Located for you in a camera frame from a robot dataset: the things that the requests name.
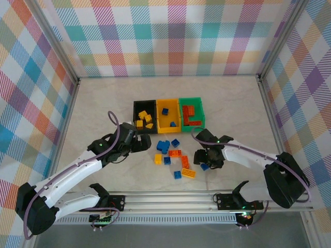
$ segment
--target yellow bin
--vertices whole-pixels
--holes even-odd
[[[169,109],[168,115],[162,114],[163,108]],[[156,113],[158,133],[179,133],[182,130],[178,99],[156,100]],[[172,121],[175,122],[176,127],[170,127]]]

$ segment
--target floor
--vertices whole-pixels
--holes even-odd
[[[83,79],[57,171],[75,160],[92,141],[115,131],[108,110],[120,122],[132,121],[133,101],[180,97],[201,97],[206,127],[215,136],[232,136],[252,148],[277,153],[254,76]],[[195,179],[174,179],[173,172],[181,169],[180,159],[173,159],[171,166],[154,164],[157,142],[174,138],[197,171]],[[121,164],[109,164],[72,190],[83,190],[95,182],[108,191],[229,190],[244,180],[264,180],[261,173],[233,162],[203,172],[193,164],[194,152],[201,146],[189,133],[154,134],[151,139],[148,151],[131,154]]]
[[[92,230],[89,225],[53,225],[37,237],[35,247],[310,247],[300,213],[268,213],[259,224],[241,231],[234,224],[113,225],[103,232]]]

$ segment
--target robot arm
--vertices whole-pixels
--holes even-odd
[[[90,158],[107,151],[114,143],[117,132],[119,138],[112,150],[91,160]],[[31,186],[20,186],[17,195],[16,213],[24,219],[27,206],[32,202],[28,213],[27,226],[33,235],[47,230],[59,218],[75,211],[91,207],[109,207],[109,194],[99,184],[92,184],[83,192],[65,195],[68,190],[87,176],[102,169],[119,157],[127,157],[131,152],[145,151],[151,147],[151,138],[144,134],[138,140],[134,126],[123,123],[114,134],[108,134],[93,141],[75,161],[53,176]]]
[[[309,187],[309,181],[293,156],[287,152],[280,155],[270,154],[247,148],[229,136],[217,138],[207,129],[201,131],[196,139],[202,141],[204,150],[194,154],[194,164],[206,163],[211,169],[222,168],[224,161],[233,161],[256,171],[263,172],[265,181],[262,183],[242,182],[232,192],[232,199],[238,206],[255,200],[273,200],[284,208],[290,208]],[[288,169],[279,165],[281,162]],[[303,184],[293,175],[293,172],[302,179]]]

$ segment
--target white table surface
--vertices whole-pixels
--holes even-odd
[[[254,76],[129,77],[83,79],[73,109],[57,171],[75,160],[87,146],[115,131],[107,111],[120,122],[132,120],[133,101],[201,97],[206,127],[217,137],[228,135],[255,149],[277,153],[262,98]],[[195,179],[175,180],[180,159],[155,165],[159,140],[178,139],[189,157]],[[222,169],[202,171],[193,164],[194,152],[202,147],[190,133],[153,134],[148,151],[131,154],[121,164],[109,164],[74,187],[80,191],[98,182],[108,191],[230,190],[244,180],[263,180],[260,172],[234,162]]]

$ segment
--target yellow lego brick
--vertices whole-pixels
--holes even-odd
[[[147,115],[147,112],[146,112],[146,111],[142,111],[142,112],[140,112],[140,113],[138,114],[138,116],[139,116],[139,118],[140,118],[141,120],[143,120],[143,119],[145,118],[146,115]]]
[[[151,117],[151,115],[146,115],[145,116],[145,120],[146,120],[146,123],[147,124],[152,123],[152,117]]]
[[[143,129],[143,121],[142,120],[137,120],[136,121],[136,127],[138,130],[142,130]]]
[[[146,128],[152,129],[153,128],[153,123],[147,124]]]
[[[161,162],[162,162],[162,154],[155,154],[154,163],[161,164]]]
[[[182,175],[188,178],[195,178],[195,171],[183,168]]]

